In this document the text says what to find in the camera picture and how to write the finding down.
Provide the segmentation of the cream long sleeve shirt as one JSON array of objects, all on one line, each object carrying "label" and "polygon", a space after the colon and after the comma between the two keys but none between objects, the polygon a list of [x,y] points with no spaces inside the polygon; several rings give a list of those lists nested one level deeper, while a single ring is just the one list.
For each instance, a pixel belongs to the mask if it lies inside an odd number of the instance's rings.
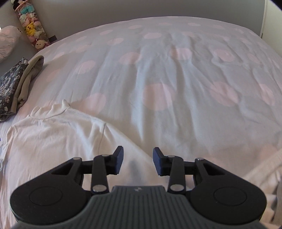
[{"label": "cream long sleeve shirt", "polygon": [[145,146],[138,146],[131,135],[67,101],[33,110],[25,105],[14,118],[1,124],[1,228],[10,228],[16,222],[10,209],[13,191],[71,158],[92,160],[123,146],[120,174],[108,178],[111,187],[165,185],[167,178],[157,175],[152,161],[156,146],[165,154],[195,158],[186,148],[166,147],[169,142],[176,143],[170,129],[157,132],[152,128],[148,138]]}]

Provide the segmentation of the white garment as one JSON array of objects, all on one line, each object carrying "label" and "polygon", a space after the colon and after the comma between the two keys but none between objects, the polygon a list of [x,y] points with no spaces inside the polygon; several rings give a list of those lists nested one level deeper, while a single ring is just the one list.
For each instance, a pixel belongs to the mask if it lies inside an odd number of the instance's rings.
[{"label": "white garment", "polygon": [[260,223],[266,228],[281,228],[281,150],[252,169],[244,179],[266,195],[267,206]]}]

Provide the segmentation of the polka dot bed sheet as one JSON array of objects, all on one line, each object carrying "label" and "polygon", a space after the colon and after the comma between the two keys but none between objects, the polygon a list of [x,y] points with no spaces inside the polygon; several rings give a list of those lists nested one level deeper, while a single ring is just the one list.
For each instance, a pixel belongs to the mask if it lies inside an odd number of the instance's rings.
[{"label": "polka dot bed sheet", "polygon": [[240,177],[281,150],[281,57],[247,28],[135,19],[78,32],[39,54],[30,110],[67,101],[141,147],[152,128],[170,129],[176,143],[167,148]]}]

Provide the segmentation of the dark floral folded garment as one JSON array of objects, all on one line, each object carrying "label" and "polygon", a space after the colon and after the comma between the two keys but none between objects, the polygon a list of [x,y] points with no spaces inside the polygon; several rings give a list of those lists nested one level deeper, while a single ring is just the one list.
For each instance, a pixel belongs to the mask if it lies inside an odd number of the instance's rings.
[{"label": "dark floral folded garment", "polygon": [[22,58],[17,64],[1,76],[1,122],[4,122],[17,111],[18,100],[16,91],[28,60]]}]

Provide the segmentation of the beige folded garment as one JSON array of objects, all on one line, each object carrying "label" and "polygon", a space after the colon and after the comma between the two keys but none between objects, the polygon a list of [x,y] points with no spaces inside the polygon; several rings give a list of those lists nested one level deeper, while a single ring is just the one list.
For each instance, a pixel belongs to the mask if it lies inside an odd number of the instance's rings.
[{"label": "beige folded garment", "polygon": [[11,113],[16,113],[17,110],[24,105],[29,95],[29,85],[42,70],[43,65],[44,57],[42,55],[36,56],[28,61],[28,65],[25,68],[14,93],[10,108]]}]

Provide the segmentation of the cream door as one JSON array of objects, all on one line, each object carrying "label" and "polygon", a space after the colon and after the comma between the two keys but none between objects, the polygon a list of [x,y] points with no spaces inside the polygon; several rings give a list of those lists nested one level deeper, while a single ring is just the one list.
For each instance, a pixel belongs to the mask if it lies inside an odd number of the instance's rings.
[{"label": "cream door", "polygon": [[272,1],[265,1],[261,38],[281,56],[281,9]]}]

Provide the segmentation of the plush toy column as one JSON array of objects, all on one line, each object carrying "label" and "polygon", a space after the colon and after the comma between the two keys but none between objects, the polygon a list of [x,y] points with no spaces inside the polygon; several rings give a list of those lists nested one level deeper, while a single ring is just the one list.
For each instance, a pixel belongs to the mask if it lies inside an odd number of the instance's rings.
[{"label": "plush toy column", "polygon": [[11,4],[28,40],[40,51],[51,43],[31,1],[12,0]]}]

